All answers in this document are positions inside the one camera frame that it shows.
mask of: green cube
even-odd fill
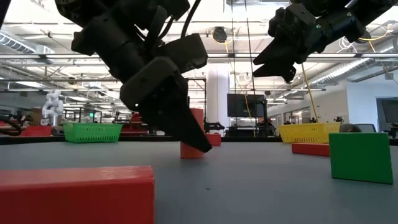
[[[385,133],[331,133],[331,176],[392,184],[389,138]]]

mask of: column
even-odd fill
[[[227,94],[229,93],[229,71],[227,63],[209,64],[207,72],[207,101],[206,118],[210,123],[220,122],[225,128],[230,125],[230,118],[227,113]],[[224,131],[210,131],[210,133],[220,133]]]

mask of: white robot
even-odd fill
[[[45,96],[46,102],[42,109],[43,118],[40,121],[40,125],[49,125],[50,117],[52,117],[52,126],[57,125],[58,116],[62,115],[63,112],[63,102],[58,99],[60,94],[60,90],[50,90]]]

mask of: workbench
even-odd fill
[[[199,160],[181,160],[179,147],[178,142],[14,144],[0,146],[0,169],[151,165],[156,224],[398,220],[398,147],[391,147],[395,185],[332,179],[328,157],[292,154],[288,144],[223,142]]]

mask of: screen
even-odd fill
[[[398,123],[398,100],[383,100],[381,101],[381,105],[387,123]]]
[[[228,116],[240,118],[262,118],[264,116],[264,105],[262,104],[264,101],[264,95],[256,95],[256,100],[254,99],[254,95],[247,95],[247,99],[250,116],[244,94],[228,94]]]

